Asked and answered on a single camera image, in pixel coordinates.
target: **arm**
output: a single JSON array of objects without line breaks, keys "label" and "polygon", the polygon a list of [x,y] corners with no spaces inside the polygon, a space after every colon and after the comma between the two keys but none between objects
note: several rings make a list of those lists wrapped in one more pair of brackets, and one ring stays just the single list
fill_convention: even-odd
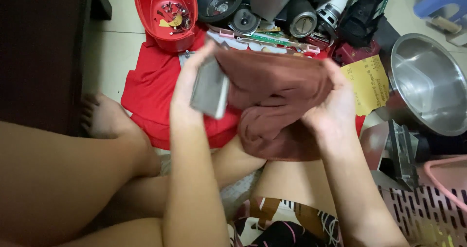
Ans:
[{"label": "arm", "polygon": [[228,246],[229,236],[214,177],[203,115],[190,108],[196,72],[210,43],[190,57],[177,80],[170,108],[172,173],[163,223],[164,246]]},{"label": "arm", "polygon": [[302,120],[316,135],[344,245],[407,247],[363,155],[355,130],[352,84],[330,60],[326,66],[334,89]]}]

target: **stainless steel bowl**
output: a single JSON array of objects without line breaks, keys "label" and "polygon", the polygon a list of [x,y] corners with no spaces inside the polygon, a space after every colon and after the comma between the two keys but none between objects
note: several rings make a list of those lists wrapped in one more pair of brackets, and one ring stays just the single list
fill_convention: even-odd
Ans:
[{"label": "stainless steel bowl", "polygon": [[444,47],[425,35],[406,34],[394,44],[390,67],[389,118],[444,136],[467,130],[466,79]]}]

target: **hand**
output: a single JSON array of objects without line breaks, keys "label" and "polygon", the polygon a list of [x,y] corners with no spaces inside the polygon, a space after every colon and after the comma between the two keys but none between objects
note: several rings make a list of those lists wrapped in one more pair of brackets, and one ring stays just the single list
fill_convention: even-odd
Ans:
[{"label": "hand", "polygon": [[336,133],[355,132],[355,100],[352,83],[342,74],[341,69],[330,59],[324,66],[334,84],[326,100],[302,116],[302,122],[312,130],[318,139]]},{"label": "hand", "polygon": [[215,49],[215,42],[208,41],[185,62],[175,84],[174,93],[172,95],[172,104],[176,103],[177,107],[190,107],[191,94],[193,92],[193,86],[195,84],[198,69],[204,60],[214,53]]}]

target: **brown cloth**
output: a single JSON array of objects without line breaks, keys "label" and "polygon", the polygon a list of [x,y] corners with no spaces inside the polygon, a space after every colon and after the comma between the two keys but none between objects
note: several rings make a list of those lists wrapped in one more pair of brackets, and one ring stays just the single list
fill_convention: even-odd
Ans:
[{"label": "brown cloth", "polygon": [[243,110],[238,134],[245,152],[268,160],[317,159],[310,153],[313,137],[300,118],[332,89],[323,62],[224,49],[215,57],[230,78],[228,104]]}]

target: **red plastic container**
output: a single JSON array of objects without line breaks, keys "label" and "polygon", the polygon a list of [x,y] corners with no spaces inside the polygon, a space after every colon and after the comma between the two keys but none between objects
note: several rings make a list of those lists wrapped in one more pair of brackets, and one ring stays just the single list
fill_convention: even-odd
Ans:
[{"label": "red plastic container", "polygon": [[[190,29],[185,33],[170,35],[170,33],[174,31],[172,27],[159,27],[159,21],[161,19],[166,20],[168,23],[171,21],[172,15],[166,13],[161,8],[163,4],[167,4],[169,1],[172,3],[181,3],[182,6],[190,12]],[[168,52],[178,53],[185,51],[193,44],[193,29],[198,19],[196,0],[135,0],[135,5],[144,29],[155,39],[159,47]],[[164,17],[158,15],[157,10],[160,10],[164,14]]]}]

